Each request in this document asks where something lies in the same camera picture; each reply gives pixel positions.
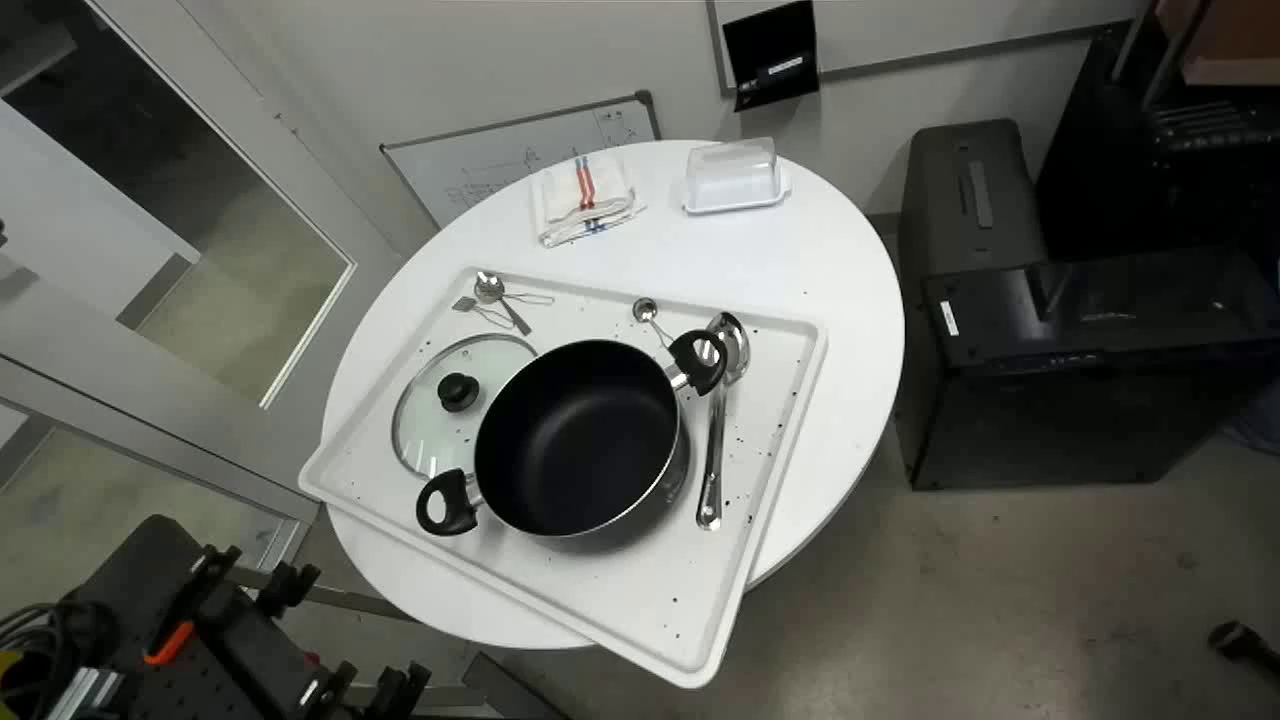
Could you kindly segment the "clear plastic butter dish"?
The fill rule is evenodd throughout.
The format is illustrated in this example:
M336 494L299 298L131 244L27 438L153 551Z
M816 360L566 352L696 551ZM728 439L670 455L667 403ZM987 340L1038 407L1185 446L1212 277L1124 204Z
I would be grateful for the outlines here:
M775 210L790 191L768 137L718 140L686 152L680 210L686 217Z

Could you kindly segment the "round white table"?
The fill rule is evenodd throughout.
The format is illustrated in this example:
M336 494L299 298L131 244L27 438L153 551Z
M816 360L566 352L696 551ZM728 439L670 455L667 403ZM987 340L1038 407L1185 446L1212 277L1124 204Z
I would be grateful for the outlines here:
M797 162L780 162L790 179L783 204L685 217L676 191L686 152L691 140L622 146L619 164L639 189L644 214L593 239L542 250L530 227L530 179L517 179L442 223L357 325L326 389L325 438L342 424L387 347L465 267L804 312L829 333L829 363L753 568L753 583L770 582L838 511L892 420L905 369L898 281L869 217Z

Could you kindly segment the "white plastic tray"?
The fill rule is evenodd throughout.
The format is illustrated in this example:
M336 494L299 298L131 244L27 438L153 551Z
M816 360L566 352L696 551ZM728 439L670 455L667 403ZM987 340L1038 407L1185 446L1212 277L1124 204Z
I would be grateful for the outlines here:
M686 474L622 538L537 539L502 529L490 511L481 511L481 525L465 538L426 538L413 511L424 480L393 451L393 413L405 386L438 347L500 333L482 317L456 312L452 302L458 293L465 281L393 347L367 397L304 464L299 489L387 538L424 568L471 582L667 684L704 690L724 659L741 596L765 547L822 363L822 333L804 319L745 312L753 360L728 399L724 518L715 529L691 522L709 407L680 399L686 413ZM663 360L656 333L630 319L630 298L622 293L520 277L517 312L530 325L530 338L520 340L537 357L571 340L622 340ZM658 302L667 333L691 333L709 319L712 312L700 305Z

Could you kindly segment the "black cooking pot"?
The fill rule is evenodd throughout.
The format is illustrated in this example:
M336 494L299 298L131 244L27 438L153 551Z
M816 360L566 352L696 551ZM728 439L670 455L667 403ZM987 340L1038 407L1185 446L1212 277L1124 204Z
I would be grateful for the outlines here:
M465 538L490 511L537 539L630 522L685 468L685 391L709 397L728 346L691 328L667 363L622 340L571 340L524 363L481 420L471 468L424 480L416 525Z

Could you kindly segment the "glass pot lid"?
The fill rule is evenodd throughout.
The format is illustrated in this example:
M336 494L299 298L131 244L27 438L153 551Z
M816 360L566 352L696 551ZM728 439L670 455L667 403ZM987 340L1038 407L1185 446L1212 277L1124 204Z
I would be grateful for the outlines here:
M502 333L475 333L438 347L395 399L395 462L420 480L471 468L471 446L489 403L530 360L537 347Z

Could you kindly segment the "folded white striped towel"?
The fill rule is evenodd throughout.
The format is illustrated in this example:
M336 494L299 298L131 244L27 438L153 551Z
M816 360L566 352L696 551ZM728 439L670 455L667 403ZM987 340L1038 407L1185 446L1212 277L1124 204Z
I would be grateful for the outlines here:
M639 191L615 152L571 158L530 179L530 221L542 250L595 236L639 214Z

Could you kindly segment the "black cabinet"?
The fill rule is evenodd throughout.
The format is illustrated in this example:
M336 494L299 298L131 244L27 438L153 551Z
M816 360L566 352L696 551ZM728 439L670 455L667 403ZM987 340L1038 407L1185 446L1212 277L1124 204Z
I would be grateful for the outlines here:
M1275 371L1275 287L1251 257L1050 257L1009 121L912 137L898 284L919 494L1153 484Z

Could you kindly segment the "large metal ladle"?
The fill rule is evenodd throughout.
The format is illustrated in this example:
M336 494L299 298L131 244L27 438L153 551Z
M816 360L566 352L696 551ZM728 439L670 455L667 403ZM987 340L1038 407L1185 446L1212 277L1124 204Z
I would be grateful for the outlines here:
M712 338L724 346L724 381L712 391L704 478L696 498L696 525L715 529L724 518L724 438L728 438L728 397L753 360L753 340L741 317L718 312Z

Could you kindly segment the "small leaning whiteboard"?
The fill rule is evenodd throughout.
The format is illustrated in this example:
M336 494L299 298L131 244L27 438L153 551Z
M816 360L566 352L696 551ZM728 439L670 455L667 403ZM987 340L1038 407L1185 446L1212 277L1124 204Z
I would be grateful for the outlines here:
M481 127L393 140L382 146L382 162L436 223L452 223L471 204L549 164L656 137L656 100L639 89Z

